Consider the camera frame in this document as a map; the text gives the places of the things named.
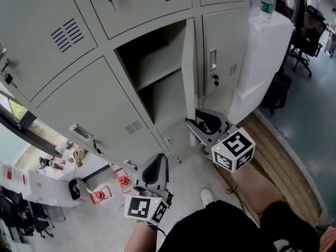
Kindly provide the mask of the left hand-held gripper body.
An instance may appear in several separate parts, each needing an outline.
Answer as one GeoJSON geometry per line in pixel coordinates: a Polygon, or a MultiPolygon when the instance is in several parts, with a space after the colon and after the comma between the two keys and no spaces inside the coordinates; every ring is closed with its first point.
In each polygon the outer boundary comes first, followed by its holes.
{"type": "Polygon", "coordinates": [[[168,190],[134,186],[125,197],[124,216],[147,225],[158,225],[172,204],[173,194],[168,190]]]}

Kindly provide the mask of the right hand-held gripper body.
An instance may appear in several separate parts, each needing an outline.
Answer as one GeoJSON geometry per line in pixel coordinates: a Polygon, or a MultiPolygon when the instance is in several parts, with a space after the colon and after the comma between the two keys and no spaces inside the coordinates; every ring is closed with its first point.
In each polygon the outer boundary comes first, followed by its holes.
{"type": "Polygon", "coordinates": [[[216,132],[205,132],[205,150],[210,161],[229,172],[236,172],[250,162],[256,143],[243,128],[229,125],[216,132]]]}

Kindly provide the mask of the grey locker door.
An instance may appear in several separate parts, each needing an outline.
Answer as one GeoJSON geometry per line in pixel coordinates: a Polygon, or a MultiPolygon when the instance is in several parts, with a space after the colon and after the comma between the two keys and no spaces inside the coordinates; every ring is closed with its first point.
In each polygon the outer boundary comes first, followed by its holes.
{"type": "Polygon", "coordinates": [[[183,77],[187,118],[196,120],[197,107],[197,53],[194,18],[186,20],[181,70],[183,77]]]}

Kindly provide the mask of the grey metal locker cabinet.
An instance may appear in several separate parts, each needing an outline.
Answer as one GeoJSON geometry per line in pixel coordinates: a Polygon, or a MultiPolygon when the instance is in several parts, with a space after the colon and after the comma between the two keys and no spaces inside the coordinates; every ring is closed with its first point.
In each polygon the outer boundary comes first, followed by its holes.
{"type": "Polygon", "coordinates": [[[249,0],[0,0],[0,83],[35,117],[116,163],[199,150],[182,51],[194,18],[197,108],[226,113],[247,41],[249,0]]]}

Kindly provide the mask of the person's right forearm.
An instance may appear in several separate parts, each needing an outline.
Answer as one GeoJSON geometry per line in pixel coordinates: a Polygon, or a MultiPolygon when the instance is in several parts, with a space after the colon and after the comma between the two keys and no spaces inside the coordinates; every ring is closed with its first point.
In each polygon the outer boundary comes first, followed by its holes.
{"type": "Polygon", "coordinates": [[[261,218],[270,204],[284,201],[277,187],[250,164],[246,164],[231,176],[258,218],[261,218]]]}

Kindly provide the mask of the person's left forearm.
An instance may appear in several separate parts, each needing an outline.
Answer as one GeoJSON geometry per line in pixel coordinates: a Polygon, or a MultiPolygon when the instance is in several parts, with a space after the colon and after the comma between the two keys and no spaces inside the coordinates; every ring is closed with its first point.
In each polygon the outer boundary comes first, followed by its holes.
{"type": "Polygon", "coordinates": [[[136,224],[124,252],[156,252],[158,231],[147,224],[136,224]]]}

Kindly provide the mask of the wooden slat platform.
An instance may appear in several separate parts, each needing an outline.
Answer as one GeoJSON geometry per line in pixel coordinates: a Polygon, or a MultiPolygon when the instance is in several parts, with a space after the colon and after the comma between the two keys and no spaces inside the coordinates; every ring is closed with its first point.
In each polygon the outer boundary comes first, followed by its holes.
{"type": "Polygon", "coordinates": [[[321,205],[289,153],[254,114],[249,114],[238,127],[244,128],[256,142],[251,164],[277,187],[300,218],[316,226],[322,214],[321,205]]]}

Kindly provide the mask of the small white appliance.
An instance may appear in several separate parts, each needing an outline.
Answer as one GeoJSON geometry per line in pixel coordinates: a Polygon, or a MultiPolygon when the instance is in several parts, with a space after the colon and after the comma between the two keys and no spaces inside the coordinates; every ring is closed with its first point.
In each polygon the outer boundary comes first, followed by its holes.
{"type": "Polygon", "coordinates": [[[88,197],[87,184],[82,180],[73,179],[69,182],[71,198],[74,201],[84,201],[88,197]]]}

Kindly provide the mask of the person's black clothing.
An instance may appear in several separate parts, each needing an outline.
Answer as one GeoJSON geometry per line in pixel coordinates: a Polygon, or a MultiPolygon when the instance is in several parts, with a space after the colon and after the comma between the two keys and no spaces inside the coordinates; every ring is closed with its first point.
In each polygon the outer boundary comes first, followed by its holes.
{"type": "Polygon", "coordinates": [[[158,252],[319,252],[316,230],[282,201],[257,226],[241,209],[215,201],[177,222],[158,252]]]}

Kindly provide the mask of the white foam box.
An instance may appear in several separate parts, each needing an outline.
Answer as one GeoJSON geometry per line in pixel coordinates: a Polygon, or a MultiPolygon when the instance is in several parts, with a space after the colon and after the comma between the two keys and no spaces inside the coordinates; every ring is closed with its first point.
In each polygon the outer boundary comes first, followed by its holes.
{"type": "Polygon", "coordinates": [[[248,41],[235,98],[238,102],[262,99],[280,69],[293,31],[293,23],[274,12],[270,23],[249,19],[248,41]]]}

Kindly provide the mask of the flat white box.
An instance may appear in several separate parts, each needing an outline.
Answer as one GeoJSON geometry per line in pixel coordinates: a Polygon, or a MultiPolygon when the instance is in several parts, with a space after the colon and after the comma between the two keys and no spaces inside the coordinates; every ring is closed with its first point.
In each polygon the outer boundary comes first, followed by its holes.
{"type": "Polygon", "coordinates": [[[85,198],[74,200],[67,181],[45,176],[33,170],[28,170],[24,176],[25,188],[22,196],[27,201],[49,206],[72,208],[86,200],[85,198]]]}

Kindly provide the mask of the black swivel chair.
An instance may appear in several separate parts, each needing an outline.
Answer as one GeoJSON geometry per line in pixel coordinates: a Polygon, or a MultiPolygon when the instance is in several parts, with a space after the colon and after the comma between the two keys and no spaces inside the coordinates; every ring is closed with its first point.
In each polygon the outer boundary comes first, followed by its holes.
{"type": "Polygon", "coordinates": [[[16,193],[0,186],[0,220],[8,228],[15,228],[22,236],[33,236],[34,232],[45,239],[53,234],[48,228],[54,228],[54,223],[66,220],[63,210],[61,218],[52,218],[48,207],[23,199],[21,193],[16,193]]]}

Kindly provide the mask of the clear water bottle green label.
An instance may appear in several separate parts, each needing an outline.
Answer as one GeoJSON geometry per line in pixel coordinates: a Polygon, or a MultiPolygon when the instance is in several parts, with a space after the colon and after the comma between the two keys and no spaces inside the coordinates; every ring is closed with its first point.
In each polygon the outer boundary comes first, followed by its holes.
{"type": "Polygon", "coordinates": [[[261,0],[260,18],[263,23],[269,24],[271,22],[273,9],[274,0],[261,0]]]}

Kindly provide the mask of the black mesh office chair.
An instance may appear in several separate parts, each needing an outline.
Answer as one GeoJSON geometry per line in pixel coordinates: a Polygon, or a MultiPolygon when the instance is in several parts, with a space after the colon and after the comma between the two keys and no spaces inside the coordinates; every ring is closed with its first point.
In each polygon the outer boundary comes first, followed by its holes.
{"type": "Polygon", "coordinates": [[[295,72],[298,63],[301,63],[309,72],[308,77],[312,77],[312,71],[309,68],[309,58],[318,57],[322,44],[320,38],[326,29],[325,18],[323,14],[315,7],[308,5],[303,15],[302,26],[295,30],[291,38],[288,55],[295,58],[296,64],[292,71],[295,72]]]}

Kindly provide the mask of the dark hanging jacket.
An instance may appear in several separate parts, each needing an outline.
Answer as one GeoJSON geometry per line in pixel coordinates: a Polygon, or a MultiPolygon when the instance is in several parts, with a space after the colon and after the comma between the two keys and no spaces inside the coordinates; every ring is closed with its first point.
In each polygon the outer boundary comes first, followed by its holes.
{"type": "Polygon", "coordinates": [[[303,26],[305,9],[306,0],[276,0],[275,11],[290,19],[297,29],[303,26]]]}

